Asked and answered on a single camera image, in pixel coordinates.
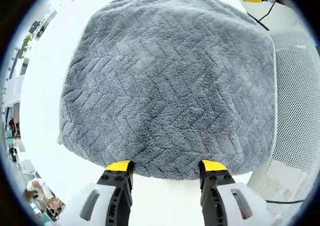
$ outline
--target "perforated panel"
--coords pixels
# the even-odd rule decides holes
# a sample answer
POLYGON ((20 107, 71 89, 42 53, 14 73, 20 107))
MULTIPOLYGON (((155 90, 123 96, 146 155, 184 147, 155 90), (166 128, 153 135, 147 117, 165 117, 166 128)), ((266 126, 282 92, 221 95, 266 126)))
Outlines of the perforated panel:
MULTIPOLYGON (((276 51, 278 125, 269 162, 248 182, 267 200, 305 199, 320 168, 320 58, 302 32, 272 33, 276 51)), ((298 204, 271 204, 275 218, 289 219, 298 204)))

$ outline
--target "black cable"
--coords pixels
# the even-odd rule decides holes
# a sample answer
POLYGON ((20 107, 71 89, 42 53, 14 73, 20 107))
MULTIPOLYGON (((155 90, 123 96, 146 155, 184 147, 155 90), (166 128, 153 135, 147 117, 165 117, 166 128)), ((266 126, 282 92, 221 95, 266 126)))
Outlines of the black cable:
POLYGON ((295 203, 304 202, 304 200, 289 201, 289 202, 266 200, 266 202, 267 203, 277 203, 277 204, 295 204, 295 203))
POLYGON ((264 24, 262 24, 257 18, 255 18, 253 15, 247 13, 250 17, 252 17, 257 23, 259 23, 263 28, 265 28, 267 31, 270 31, 268 27, 266 27, 264 24))
POLYGON ((267 15, 269 15, 270 14, 270 12, 271 12, 271 10, 272 10, 272 8, 275 6, 275 3, 273 3, 272 4, 272 6, 270 7, 270 9, 269 9, 269 11, 268 11, 268 13, 267 14, 265 14, 259 21, 257 21, 258 23, 260 23, 260 21, 262 20, 262 19, 264 19, 267 15))

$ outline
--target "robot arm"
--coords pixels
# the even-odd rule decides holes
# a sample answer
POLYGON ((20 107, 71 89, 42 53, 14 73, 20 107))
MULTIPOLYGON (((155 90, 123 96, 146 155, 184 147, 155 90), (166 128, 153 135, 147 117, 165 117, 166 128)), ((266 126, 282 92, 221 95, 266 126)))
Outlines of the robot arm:
MULTIPOLYGON (((56 222, 59 226, 128 226, 134 164, 108 166, 97 184, 90 184, 70 202, 56 222)), ((205 226, 270 226, 266 202, 243 183, 235 183, 227 168, 202 160, 200 189, 205 226)))

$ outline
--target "white tabletop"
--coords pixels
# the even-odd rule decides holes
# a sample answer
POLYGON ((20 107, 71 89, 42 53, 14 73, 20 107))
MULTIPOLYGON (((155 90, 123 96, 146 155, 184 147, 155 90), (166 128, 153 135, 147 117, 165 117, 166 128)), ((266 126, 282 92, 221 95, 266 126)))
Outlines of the white tabletop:
MULTIPOLYGON (((90 16, 110 1, 76 0, 60 9, 30 51, 24 76, 22 142, 39 175, 67 206, 79 190, 96 183, 104 169, 57 144, 60 95, 69 62, 90 16)), ((220 1, 245 12, 238 0, 220 1)), ((247 182, 248 176, 241 180, 247 182)), ((130 225, 202 225, 200 194, 198 180, 135 175, 130 225)))

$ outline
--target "textured fabric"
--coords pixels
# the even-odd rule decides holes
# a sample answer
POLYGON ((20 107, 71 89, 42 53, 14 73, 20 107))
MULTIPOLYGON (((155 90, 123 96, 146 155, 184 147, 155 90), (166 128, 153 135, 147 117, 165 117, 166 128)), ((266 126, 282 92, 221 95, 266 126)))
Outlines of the textured fabric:
POLYGON ((275 137, 274 46, 217 0, 116 0, 90 19, 60 105, 65 147, 101 166, 195 179, 257 169, 275 137))

